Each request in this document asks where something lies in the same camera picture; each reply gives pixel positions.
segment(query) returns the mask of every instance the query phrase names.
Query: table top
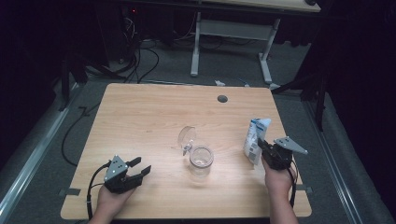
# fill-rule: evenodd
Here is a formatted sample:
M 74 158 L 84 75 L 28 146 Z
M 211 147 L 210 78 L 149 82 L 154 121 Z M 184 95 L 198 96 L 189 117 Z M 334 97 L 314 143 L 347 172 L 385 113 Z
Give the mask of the table top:
M 221 4 L 234 4 L 246 7 L 269 7 L 301 12 L 320 12 L 318 4 L 309 6 L 305 0 L 202 0 Z
M 221 103 L 218 96 L 228 101 Z M 93 173 L 114 155 L 124 161 L 142 157 L 128 175 L 151 165 L 117 218 L 269 217 L 269 198 L 262 164 L 253 166 L 243 151 L 251 119 L 272 120 L 266 140 L 285 132 L 272 93 L 265 88 L 110 84 L 106 88 L 84 147 L 61 216 L 87 218 L 86 195 Z M 185 126 L 214 151 L 210 174 L 197 178 L 189 171 L 177 143 Z M 105 171 L 95 183 L 103 183 Z M 99 187 L 92 189 L 95 209 Z M 303 190 L 297 190 L 294 211 L 311 214 Z

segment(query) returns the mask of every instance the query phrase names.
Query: cable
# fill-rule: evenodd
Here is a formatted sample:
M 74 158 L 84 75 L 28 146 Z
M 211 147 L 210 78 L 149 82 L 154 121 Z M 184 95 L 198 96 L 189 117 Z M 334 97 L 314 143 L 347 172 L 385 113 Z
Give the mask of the cable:
M 64 153 L 64 144 L 65 144 L 65 142 L 66 142 L 66 138 L 67 138 L 67 136 L 70 134 L 70 132 L 72 131 L 72 129 L 76 126 L 76 124 L 77 124 L 80 120 L 82 120 L 84 117 L 89 116 L 89 115 L 90 115 L 90 112 L 93 111 L 97 106 L 99 106 L 99 104 L 100 104 L 100 103 L 94 105 L 94 106 L 91 107 L 91 109 L 89 109 L 89 110 L 87 110 L 87 107 L 85 107 L 85 106 L 79 106 L 78 108 L 83 109 L 83 111 L 82 111 L 80 117 L 79 117 L 76 121 L 73 122 L 73 124 L 69 127 L 69 129 L 67 130 L 66 134 L 64 135 L 64 139 L 63 139 L 63 141 L 62 141 L 62 146 L 61 146 L 62 157 L 64 158 L 64 160 L 65 160 L 67 163 L 69 163 L 69 164 L 71 164 L 71 165 L 73 165 L 73 166 L 77 166 L 77 164 L 74 163 L 74 162 L 72 162 L 72 161 L 70 161 L 70 160 L 66 157 L 66 155 L 65 155 L 65 153 Z
M 105 183 L 95 184 L 95 185 L 92 186 L 92 188 L 97 187 L 97 186 L 101 186 L 101 185 L 104 185 L 104 184 Z
M 183 40 L 183 39 L 189 39 L 189 38 L 195 36 L 195 34 L 194 35 L 190 35 L 190 36 L 187 36 L 187 35 L 189 35 L 191 33 L 192 27 L 194 27 L 194 22 L 195 22 L 196 16 L 197 16 L 197 13 L 195 12 L 194 16 L 192 17 L 192 22 L 191 22 L 191 26 L 190 26 L 189 31 L 185 35 L 183 35 L 181 38 L 175 39 L 174 41 Z
M 93 212 L 92 212 L 92 201 L 91 201 L 91 189 L 93 188 L 93 180 L 96 178 L 97 174 L 101 172 L 103 169 L 110 167 L 111 161 L 108 161 L 108 163 L 102 165 L 99 169 L 95 171 L 93 174 L 90 185 L 88 186 L 88 191 L 87 191 L 87 212 L 88 212 L 88 218 L 89 220 L 92 219 L 93 217 Z
M 282 163 L 282 165 L 284 166 L 284 168 L 288 171 L 289 176 L 290 176 L 290 180 L 291 180 L 291 195 L 290 195 L 290 200 L 289 203 L 291 205 L 291 207 L 294 207 L 294 200 L 295 200 L 295 195 L 296 195 L 296 190 L 297 190 L 297 178 L 298 178 L 298 169 L 297 169 L 297 165 L 294 161 L 293 164 L 296 167 L 296 177 L 294 178 L 293 173 L 291 172 L 290 168 L 288 167 L 288 165 L 284 162 L 284 159 L 282 158 L 282 156 L 280 155 L 280 153 L 277 150 L 274 150 L 274 152 L 277 154 L 277 158 L 280 159 L 280 163 Z
M 136 74 L 136 76 L 137 76 L 137 67 L 140 64 L 140 47 L 138 48 L 137 53 L 138 53 L 137 63 L 134 66 L 134 70 L 125 78 L 124 83 L 126 83 L 128 80 L 130 80 L 130 83 L 131 83 L 134 78 L 134 74 Z
M 157 56 L 157 62 L 154 64 L 154 66 L 153 66 L 150 70 L 148 70 L 147 73 L 145 73 L 141 78 L 139 78 L 139 79 L 137 80 L 137 84 L 139 84 L 139 83 L 142 81 L 143 77 L 145 77 L 145 76 L 148 75 L 152 70 L 154 70 L 154 69 L 157 67 L 157 65 L 158 65 L 158 63 L 159 63 L 159 61 L 160 61 L 160 56 L 159 56 L 154 50 L 151 50 L 151 49 L 147 49 L 147 50 L 148 50 L 148 51 L 151 51 L 153 54 L 155 54 L 155 56 Z
M 127 17 L 125 17 L 124 20 L 127 20 L 127 21 L 129 22 L 129 25 L 128 25 L 128 27 L 125 29 L 125 31 L 126 31 L 127 34 L 125 34 L 125 33 L 123 33 L 123 34 L 125 35 L 125 38 L 126 38 L 127 43 L 128 43 L 128 44 L 131 44 L 131 43 L 134 41 L 134 32 L 135 32 L 135 28 L 132 30 L 132 33 L 131 33 L 131 34 L 130 34 L 130 32 L 129 32 L 129 29 L 131 28 L 131 26 L 134 27 L 134 22 L 133 22 L 131 19 L 127 18 Z
M 220 48 L 220 47 L 222 46 L 222 44 L 223 44 L 223 38 L 222 38 L 222 36 L 205 35 L 205 37 L 206 37 L 206 39 L 210 39 L 210 37 L 212 37 L 213 39 L 219 39 L 219 43 L 218 43 L 218 45 L 215 46 L 214 48 L 206 48 L 206 47 L 204 47 L 203 45 L 200 44 L 200 47 L 201 47 L 202 49 L 218 49 L 218 48 Z
M 119 74 L 119 73 L 126 72 L 126 71 L 128 71 L 129 69 L 131 69 L 134 66 L 134 63 L 135 63 L 135 57 L 133 56 L 132 59 L 129 61 L 129 63 L 125 67 L 122 67 L 121 69 L 118 69 L 118 70 L 114 71 L 113 73 Z M 85 72 L 87 72 L 87 73 L 89 73 L 91 75 L 94 75 L 94 76 L 103 76 L 104 75 L 104 73 L 92 71 L 88 67 L 85 67 Z

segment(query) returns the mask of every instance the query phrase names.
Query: dark background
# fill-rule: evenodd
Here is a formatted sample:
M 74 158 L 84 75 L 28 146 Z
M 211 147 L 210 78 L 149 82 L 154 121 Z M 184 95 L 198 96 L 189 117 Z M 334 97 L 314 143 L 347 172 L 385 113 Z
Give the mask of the dark background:
M 332 67 L 326 70 L 329 74 L 327 91 L 350 141 L 395 217 L 392 144 L 393 116 L 396 114 L 393 105 L 395 1 L 322 0 L 318 3 L 322 6 L 321 15 L 345 20 L 320 26 L 318 21 L 287 18 L 282 20 L 275 42 L 290 41 L 294 46 L 312 43 L 296 78 L 319 75 L 323 62 L 331 60 Z M 117 23 L 119 15 L 114 8 L 116 11 L 106 14 L 102 7 L 95 9 L 86 2 L 79 7 L 72 5 L 73 2 L 38 0 L 3 1 L 1 4 L 0 148 L 3 166 L 53 101 L 52 86 L 62 74 L 65 54 L 71 49 L 80 49 L 81 54 L 92 60 L 106 63 L 124 56 L 125 41 L 118 30 L 121 25 Z M 183 33 L 190 28 L 189 22 L 178 22 L 180 18 L 190 21 L 193 14 L 161 8 L 138 12 L 142 13 L 138 25 L 143 35 L 160 38 L 168 45 L 172 45 L 174 30 Z M 115 27 L 112 32 L 104 29 L 106 18 L 98 15 L 108 16 L 107 21 L 116 24 L 111 26 Z M 332 57 L 333 50 L 336 50 L 335 57 Z

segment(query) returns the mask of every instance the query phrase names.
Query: black cable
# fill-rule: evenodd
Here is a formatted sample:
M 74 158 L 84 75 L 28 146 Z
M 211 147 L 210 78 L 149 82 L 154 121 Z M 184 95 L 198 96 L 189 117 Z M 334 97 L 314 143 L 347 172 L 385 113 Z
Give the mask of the black cable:
M 134 66 L 134 70 L 125 78 L 124 83 L 126 83 L 128 80 L 130 80 L 130 82 L 132 82 L 132 79 L 134 78 L 134 74 L 136 74 L 136 76 L 137 76 L 137 67 L 140 64 L 140 58 L 141 58 L 140 57 L 140 47 L 137 49 L 137 54 L 138 54 L 137 63 Z
M 145 73 L 141 78 L 139 78 L 139 79 L 137 80 L 137 84 L 139 84 L 139 83 L 142 81 L 143 77 L 145 77 L 145 76 L 148 75 L 152 70 L 154 70 L 154 69 L 157 67 L 157 65 L 158 65 L 158 63 L 159 63 L 159 61 L 160 61 L 160 56 L 159 56 L 154 50 L 152 50 L 152 49 L 146 49 L 146 50 L 151 51 L 153 54 L 155 54 L 155 56 L 157 56 L 157 62 L 154 64 L 154 66 L 153 66 L 150 70 L 148 70 L 147 73 Z
M 126 66 L 114 71 L 113 73 L 120 74 L 120 73 L 126 72 L 134 66 L 134 63 L 135 63 L 135 57 L 132 57 L 132 59 L 128 62 L 128 64 Z M 92 71 L 88 67 L 85 67 L 85 72 L 87 72 L 91 75 L 94 75 L 94 76 L 104 76 L 105 75 L 104 73 L 101 73 L 101 72 Z
M 294 178 L 293 174 L 291 173 L 290 168 L 288 167 L 288 165 L 284 162 L 284 159 L 282 158 L 282 156 L 279 154 L 279 152 L 277 150 L 274 150 L 274 152 L 276 152 L 278 158 L 280 159 L 280 162 L 282 163 L 282 165 L 285 167 L 285 169 L 288 171 L 289 176 L 290 176 L 290 180 L 291 180 L 291 195 L 290 195 L 290 200 L 289 203 L 291 205 L 291 207 L 294 207 L 294 199 L 295 199 L 295 195 L 296 195 L 296 190 L 297 190 L 297 177 L 298 177 L 298 170 L 297 170 L 297 165 L 294 161 L 293 164 L 296 167 L 296 178 Z
M 91 109 L 89 109 L 89 110 L 86 110 L 87 107 L 80 106 L 79 108 L 82 108 L 82 109 L 84 109 L 84 110 L 82 111 L 80 117 L 79 117 L 76 121 L 73 122 L 73 124 L 69 127 L 69 129 L 67 130 L 66 134 L 64 135 L 64 139 L 63 139 L 63 141 L 62 141 L 62 146 L 61 146 L 62 157 L 64 158 L 64 160 L 65 160 L 67 163 L 69 163 L 69 164 L 71 164 L 71 165 L 73 165 L 73 166 L 77 166 L 77 164 L 74 163 L 74 162 L 72 162 L 72 161 L 70 161 L 70 160 L 66 157 L 66 155 L 65 155 L 65 153 L 64 153 L 64 144 L 65 144 L 65 142 L 66 142 L 66 138 L 67 138 L 67 136 L 70 134 L 70 132 L 72 131 L 72 129 L 74 128 L 74 126 L 76 126 L 76 124 L 77 124 L 80 120 L 82 120 L 84 117 L 89 116 L 89 115 L 90 115 L 90 112 L 93 111 L 97 106 L 99 106 L 99 104 L 100 104 L 100 103 L 94 105 L 94 106 L 91 107 Z
M 86 58 L 83 55 L 79 55 L 79 54 L 73 54 L 76 59 L 81 60 L 83 63 L 85 64 L 89 64 L 90 66 L 94 67 L 96 70 L 98 70 L 99 72 L 103 73 L 106 76 L 115 78 L 115 79 L 124 79 L 124 77 L 119 76 L 118 74 L 108 70 L 106 67 L 102 66 L 99 63 L 96 63 L 95 61 L 92 61 L 88 58 Z
M 105 183 L 95 184 L 95 185 L 92 186 L 92 188 L 94 188 L 94 187 L 96 187 L 96 186 L 101 186 L 101 185 L 104 185 L 104 184 L 105 184 Z
M 293 207 L 294 199 L 296 197 L 297 185 L 296 185 L 296 182 L 294 181 L 294 177 L 293 177 L 293 174 L 291 173 L 290 168 L 287 168 L 286 170 L 288 171 L 290 178 L 291 178 L 291 196 L 290 196 L 289 202 L 290 202 L 291 207 Z
M 91 178 L 90 185 L 88 186 L 88 191 L 87 191 L 87 212 L 88 212 L 89 220 L 91 220 L 93 217 L 92 201 L 91 201 L 91 189 L 93 188 L 93 186 L 92 186 L 93 180 L 96 178 L 96 176 L 97 176 L 97 174 L 99 174 L 99 172 L 101 172 L 103 169 L 109 167 L 110 164 L 111 164 L 111 161 L 108 161 L 108 163 L 102 165 L 99 169 L 97 169 L 95 171 L 95 173 L 93 174 L 93 176 Z
M 217 46 L 215 46 L 214 48 L 206 48 L 206 47 L 204 47 L 201 43 L 200 43 L 200 47 L 202 48 L 202 49 L 218 49 L 218 48 L 220 48 L 221 46 L 222 46 L 222 44 L 223 44 L 223 38 L 222 38 L 222 36 L 212 36 L 212 35 L 205 35 L 206 37 L 213 37 L 214 39 L 218 39 L 219 40 L 219 43 L 218 43 L 218 45 Z

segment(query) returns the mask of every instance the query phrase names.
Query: table leg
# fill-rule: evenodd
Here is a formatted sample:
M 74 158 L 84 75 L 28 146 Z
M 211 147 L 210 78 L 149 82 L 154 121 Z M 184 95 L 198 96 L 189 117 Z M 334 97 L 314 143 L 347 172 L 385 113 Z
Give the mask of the table leg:
M 270 70 L 268 69 L 268 64 L 267 64 L 267 57 L 270 52 L 271 46 L 274 42 L 274 38 L 275 38 L 279 23 L 280 23 L 280 19 L 276 19 L 274 22 L 274 25 L 270 31 L 267 43 L 266 43 L 264 49 L 262 50 L 262 53 L 259 53 L 260 64 L 262 66 L 262 75 L 264 76 L 264 81 L 267 84 L 272 83 Z
M 191 63 L 191 76 L 198 76 L 198 66 L 199 66 L 199 38 L 201 34 L 201 12 L 197 12 L 197 22 L 195 25 L 195 45 L 194 52 L 192 54 L 192 63 Z

